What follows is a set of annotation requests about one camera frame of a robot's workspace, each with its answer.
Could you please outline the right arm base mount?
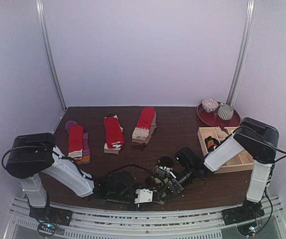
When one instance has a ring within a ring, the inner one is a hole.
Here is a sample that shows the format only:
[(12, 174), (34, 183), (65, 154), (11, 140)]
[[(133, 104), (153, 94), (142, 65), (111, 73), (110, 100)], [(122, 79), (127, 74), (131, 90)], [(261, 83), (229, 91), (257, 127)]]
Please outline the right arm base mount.
[(241, 206), (224, 209), (221, 213), (226, 226), (246, 222), (255, 219), (256, 216), (262, 217), (265, 215), (261, 202), (255, 203), (247, 199), (243, 201)]

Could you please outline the brown argyle sock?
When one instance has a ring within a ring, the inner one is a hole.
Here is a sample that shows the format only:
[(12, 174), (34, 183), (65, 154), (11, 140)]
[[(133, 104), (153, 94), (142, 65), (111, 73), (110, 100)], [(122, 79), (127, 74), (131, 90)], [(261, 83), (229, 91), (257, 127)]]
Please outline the brown argyle sock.
[(172, 180), (173, 178), (169, 178), (169, 177), (160, 177), (160, 175), (155, 171), (157, 167), (159, 166), (166, 166), (166, 167), (170, 167), (172, 168), (173, 171), (173, 167), (174, 167), (174, 162), (173, 160), (168, 157), (168, 156), (163, 156), (161, 158), (159, 158), (152, 170), (153, 175), (149, 176), (145, 179), (145, 184), (147, 187), (152, 188), (153, 190), (157, 190), (160, 189), (160, 192), (162, 194), (163, 198), (166, 197), (170, 197), (170, 195), (172, 194), (171, 190), (168, 188), (168, 186), (166, 186), (166, 184)]

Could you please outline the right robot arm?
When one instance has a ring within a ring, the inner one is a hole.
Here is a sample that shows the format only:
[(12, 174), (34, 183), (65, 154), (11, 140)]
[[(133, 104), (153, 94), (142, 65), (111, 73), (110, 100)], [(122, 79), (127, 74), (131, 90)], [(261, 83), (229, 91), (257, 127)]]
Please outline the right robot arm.
[(244, 118), (238, 128), (234, 129), (223, 141), (210, 147), (204, 159), (197, 157), (190, 148), (179, 151), (177, 161), (185, 167), (179, 174), (174, 174), (171, 168), (160, 165), (155, 173), (161, 178), (170, 180), (164, 184), (163, 191), (177, 195), (185, 185), (194, 178), (203, 178), (208, 172), (216, 172), (233, 158), (242, 160), (245, 154), (253, 162), (252, 175), (246, 195), (247, 203), (239, 208), (239, 216), (249, 220), (258, 212), (267, 185), (271, 181), (278, 152), (278, 130), (252, 118)]

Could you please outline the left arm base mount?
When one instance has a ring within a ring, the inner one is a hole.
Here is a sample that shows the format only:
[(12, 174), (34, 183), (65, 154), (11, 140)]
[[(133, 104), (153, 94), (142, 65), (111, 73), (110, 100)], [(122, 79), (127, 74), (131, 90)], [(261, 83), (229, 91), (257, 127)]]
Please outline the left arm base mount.
[(72, 219), (72, 211), (55, 208), (46, 205), (45, 208), (35, 208), (27, 202), (30, 212), (29, 216), (36, 219), (38, 222), (47, 222), (55, 225), (69, 226)]

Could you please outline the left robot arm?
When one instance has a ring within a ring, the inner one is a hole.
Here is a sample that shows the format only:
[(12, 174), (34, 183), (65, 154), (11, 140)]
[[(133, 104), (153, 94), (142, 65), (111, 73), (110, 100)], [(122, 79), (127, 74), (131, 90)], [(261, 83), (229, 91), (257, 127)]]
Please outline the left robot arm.
[(135, 184), (132, 175), (125, 171), (126, 165), (99, 178), (81, 170), (75, 159), (61, 152), (54, 135), (48, 132), (17, 136), (12, 148), (2, 156), (1, 165), (19, 180), (30, 204), (44, 221), (52, 220), (55, 210), (47, 204), (49, 196), (39, 177), (41, 173), (65, 185), (78, 197), (98, 204), (110, 201), (139, 207), (164, 203), (162, 192)]

